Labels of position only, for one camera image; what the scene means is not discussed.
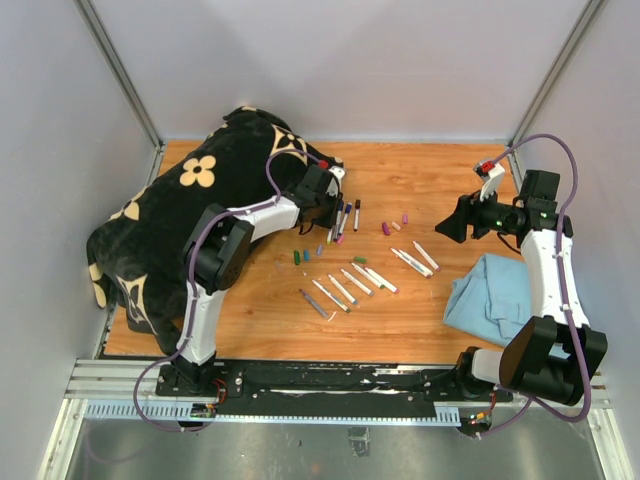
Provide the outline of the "green cap white marker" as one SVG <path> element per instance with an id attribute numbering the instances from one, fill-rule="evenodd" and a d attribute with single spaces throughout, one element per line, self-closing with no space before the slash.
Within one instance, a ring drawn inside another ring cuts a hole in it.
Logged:
<path id="1" fill-rule="evenodd" d="M 380 281 L 378 281 L 374 276 L 372 276 L 370 273 L 368 273 L 363 267 L 359 266 L 356 263 L 351 263 L 351 266 L 358 272 L 360 273 L 362 276 L 364 276 L 368 281 L 370 281 L 371 283 L 373 283 L 377 288 L 379 289 L 384 289 L 385 286 L 383 283 L 381 283 Z"/>

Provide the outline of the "light blue marker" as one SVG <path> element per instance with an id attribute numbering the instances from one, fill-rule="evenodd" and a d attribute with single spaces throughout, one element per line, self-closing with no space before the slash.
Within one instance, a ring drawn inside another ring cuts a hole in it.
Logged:
<path id="1" fill-rule="evenodd" d="M 357 305 L 357 299 L 340 283 L 333 275 L 327 274 L 330 282 L 342 293 L 342 295 L 353 305 Z"/>

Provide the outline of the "purple marker grey body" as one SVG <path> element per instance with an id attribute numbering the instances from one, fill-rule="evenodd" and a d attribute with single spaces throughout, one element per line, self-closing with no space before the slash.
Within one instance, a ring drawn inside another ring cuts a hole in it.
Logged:
<path id="1" fill-rule="evenodd" d="M 324 319 L 329 319 L 329 314 L 311 297 L 305 290 L 300 289 L 303 299 Z"/>

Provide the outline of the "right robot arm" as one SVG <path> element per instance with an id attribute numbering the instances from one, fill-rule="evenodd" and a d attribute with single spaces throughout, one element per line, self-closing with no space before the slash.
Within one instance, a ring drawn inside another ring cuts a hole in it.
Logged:
<path id="1" fill-rule="evenodd" d="M 558 213 L 557 173 L 529 170 L 518 196 L 498 199 L 501 166 L 479 164 L 480 190 L 459 197 L 454 212 L 435 230 L 462 243 L 489 232 L 512 235 L 527 266 L 531 317 L 503 351 L 470 347 L 453 375 L 455 392 L 474 400 L 495 385 L 567 406 L 585 394 L 608 348 L 581 307 L 572 272 L 573 229 Z"/>

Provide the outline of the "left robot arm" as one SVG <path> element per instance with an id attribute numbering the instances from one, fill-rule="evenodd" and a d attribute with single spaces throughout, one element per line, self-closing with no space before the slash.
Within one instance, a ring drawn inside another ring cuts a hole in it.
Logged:
<path id="1" fill-rule="evenodd" d="M 183 248 L 187 304 L 171 364 L 190 394 L 214 383 L 216 331 L 224 299 L 237 282 L 252 247 L 274 233 L 305 223 L 330 229 L 343 198 L 341 166 L 308 168 L 303 179 L 267 200 L 225 209 L 207 207 Z"/>

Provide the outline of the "magenta cap marker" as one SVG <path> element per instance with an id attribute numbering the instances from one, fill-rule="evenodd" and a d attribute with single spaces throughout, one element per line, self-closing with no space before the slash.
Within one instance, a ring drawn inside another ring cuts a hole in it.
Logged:
<path id="1" fill-rule="evenodd" d="M 400 258 L 409 266 L 411 266 L 415 271 L 419 272 L 425 278 L 431 278 L 433 276 L 433 272 L 429 268 L 427 268 L 422 263 L 415 260 L 410 255 L 395 248 L 391 248 L 391 251 L 394 255 L 396 255 L 398 258 Z"/>

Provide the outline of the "black cap whiteboard marker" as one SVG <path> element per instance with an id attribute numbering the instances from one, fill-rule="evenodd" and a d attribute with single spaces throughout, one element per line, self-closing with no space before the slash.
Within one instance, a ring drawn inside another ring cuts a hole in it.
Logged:
<path id="1" fill-rule="evenodd" d="M 356 199 L 354 203 L 354 221 L 353 221 L 353 231 L 358 232 L 360 226 L 360 210 L 361 210 L 361 200 Z"/>

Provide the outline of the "dark blue marker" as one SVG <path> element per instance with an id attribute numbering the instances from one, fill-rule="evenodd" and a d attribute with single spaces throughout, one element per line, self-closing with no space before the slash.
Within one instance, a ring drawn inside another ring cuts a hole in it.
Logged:
<path id="1" fill-rule="evenodd" d="M 338 240 L 338 236 L 339 236 L 339 232 L 340 232 L 340 225 L 341 225 L 341 221 L 342 221 L 343 208 L 344 208 L 344 201 L 340 200 L 338 202 L 338 205 L 337 205 L 336 219 L 335 219 L 335 223 L 334 223 L 334 226 L 333 226 L 333 229 L 332 229 L 331 242 L 337 242 L 337 240 Z"/>

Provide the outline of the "lavender cap marker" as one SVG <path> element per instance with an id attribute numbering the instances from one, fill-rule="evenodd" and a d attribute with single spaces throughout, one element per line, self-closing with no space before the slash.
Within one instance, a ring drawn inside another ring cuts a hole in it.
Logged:
<path id="1" fill-rule="evenodd" d="M 352 283 L 354 284 L 357 288 L 359 288 L 360 290 L 362 290 L 366 295 L 368 296 L 373 296 L 374 292 L 367 287 L 365 284 L 363 284 L 360 280 L 358 280 L 355 276 L 353 276 L 351 273 L 349 273 L 347 270 L 345 269 L 340 269 L 341 273 Z"/>

